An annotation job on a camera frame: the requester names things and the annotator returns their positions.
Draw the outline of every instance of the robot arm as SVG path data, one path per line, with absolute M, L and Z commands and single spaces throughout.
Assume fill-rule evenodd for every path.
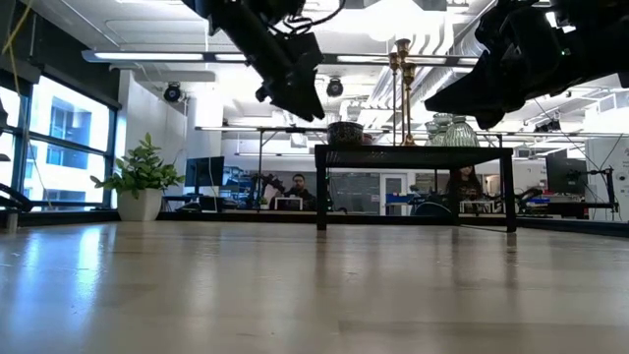
M 324 117 L 315 90 L 316 66 L 323 61 L 315 35 L 285 34 L 271 29 L 287 16 L 301 14 L 306 0 L 183 0 L 232 39 L 263 79 L 256 92 L 271 103 L 309 122 Z
M 472 115 L 482 129 L 528 99 L 607 75 L 629 72 L 626 0 L 500 0 L 483 15 L 476 38 L 486 47 L 474 70 L 426 101 L 430 111 Z M 553 28 L 546 12 L 562 26 Z

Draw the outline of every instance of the fluorescent light fixture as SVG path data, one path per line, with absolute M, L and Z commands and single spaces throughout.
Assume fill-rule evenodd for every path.
M 548 23 L 551 27 L 557 28 L 557 17 L 554 15 L 553 12 L 547 12 L 546 19 L 548 20 Z
M 460 58 L 459 65 L 471 65 L 474 66 L 479 62 L 479 58 Z
M 236 152 L 234 153 L 235 156 L 242 156 L 242 157 L 259 157 L 259 153 L 257 152 Z M 277 156 L 277 153 L 268 153 L 268 152 L 263 152 L 262 156 Z
M 235 156 L 242 156 L 242 157 L 259 157 L 259 153 L 258 152 L 236 152 L 234 153 Z M 315 155 L 313 153 L 270 153 L 270 152 L 263 152 L 262 156 L 266 156 L 266 157 L 314 157 Z
M 121 4 L 184 5 L 181 0 L 116 0 Z
M 362 64 L 382 64 L 388 65 L 389 58 L 386 55 L 339 55 L 336 60 L 340 63 L 362 63 Z M 409 55 L 406 58 L 408 63 L 417 65 L 443 65 L 446 58 Z
M 196 127 L 197 130 L 209 132 L 257 132 L 253 127 Z
M 389 64 L 389 58 L 385 55 L 339 55 L 336 60 L 341 63 Z
M 414 57 L 409 55 L 406 58 L 406 62 L 417 65 L 443 65 L 445 64 L 445 58 Z
M 246 61 L 245 55 L 243 54 L 216 54 L 214 57 L 216 58 L 216 61 Z
M 388 129 L 364 129 L 363 133 L 367 134 L 385 134 L 388 133 Z
M 102 60 L 120 61 L 202 61 L 200 53 L 139 53 L 139 52 L 96 52 Z

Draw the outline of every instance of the security camera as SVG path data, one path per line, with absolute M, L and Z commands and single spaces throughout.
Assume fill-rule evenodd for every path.
M 343 84 L 341 84 L 341 79 L 330 79 L 330 83 L 327 84 L 327 95 L 330 97 L 339 97 L 341 94 L 343 94 Z
M 181 91 L 181 83 L 169 83 L 164 92 L 164 99 L 170 103 L 179 103 L 184 100 L 185 95 Z

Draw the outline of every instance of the black table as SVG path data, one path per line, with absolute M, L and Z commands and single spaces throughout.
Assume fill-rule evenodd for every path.
M 515 232 L 515 193 L 513 190 L 512 148 L 497 147 L 384 147 L 384 146 L 328 146 L 314 148 L 316 166 L 316 228 L 327 228 L 326 169 L 431 169 L 453 170 L 499 159 L 504 181 L 504 200 L 507 232 Z M 452 193 L 450 211 L 452 222 L 459 224 L 459 201 Z

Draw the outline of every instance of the yellow cable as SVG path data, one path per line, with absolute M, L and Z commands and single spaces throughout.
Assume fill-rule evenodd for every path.
M 20 17 L 20 20 L 16 24 L 16 27 L 13 29 L 11 34 L 9 34 L 9 37 L 7 38 L 7 42 L 2 47 L 2 55 L 4 55 L 7 52 L 7 50 L 9 50 L 9 48 L 13 45 L 13 41 L 16 39 L 18 32 L 22 29 L 24 22 L 27 20 L 27 17 L 29 16 L 32 2 L 33 0 L 29 0 L 29 2 L 27 3 L 27 8 L 24 10 L 24 13 L 22 14 L 22 16 Z
M 26 19 L 27 15 L 29 14 L 30 5 L 31 4 L 32 4 L 32 0 L 29 1 L 29 4 L 27 5 L 27 9 L 22 14 L 22 17 L 18 21 L 18 24 L 16 25 L 16 28 L 13 30 L 11 35 L 9 35 L 9 38 L 7 39 L 7 43 L 5 44 L 5 46 L 2 49 L 2 54 L 3 55 L 4 55 L 4 52 L 7 49 L 9 50 L 9 57 L 11 59 L 11 69 L 13 70 L 13 81 L 14 81 L 14 85 L 16 86 L 16 92 L 18 93 L 18 95 L 21 94 L 21 91 L 20 91 L 20 78 L 18 77 L 18 67 L 16 65 L 16 57 L 15 57 L 15 54 L 13 52 L 13 41 L 15 40 L 16 34 L 20 31 L 20 28 L 24 24 L 24 20 Z M 25 116 L 24 105 L 21 104 L 21 103 L 20 103 L 20 116 L 21 117 Z M 32 149 L 32 144 L 30 143 L 30 138 L 29 138 L 29 127 L 25 127 L 25 129 L 24 129 L 24 139 L 27 141 L 27 144 L 29 145 L 30 155 L 32 155 L 32 157 L 33 157 L 33 165 L 35 167 L 35 171 L 37 172 L 37 177 L 39 179 L 39 184 L 41 185 L 41 188 L 43 189 L 43 194 L 44 194 L 46 200 L 48 201 L 48 206 L 52 209 L 52 203 L 50 202 L 50 199 L 48 198 L 48 191 L 46 190 L 46 187 L 43 185 L 43 180 L 41 179 L 41 173 L 39 173 L 39 167 L 37 166 L 37 161 L 36 161 L 36 159 L 34 159 L 35 155 L 34 155 L 34 151 Z

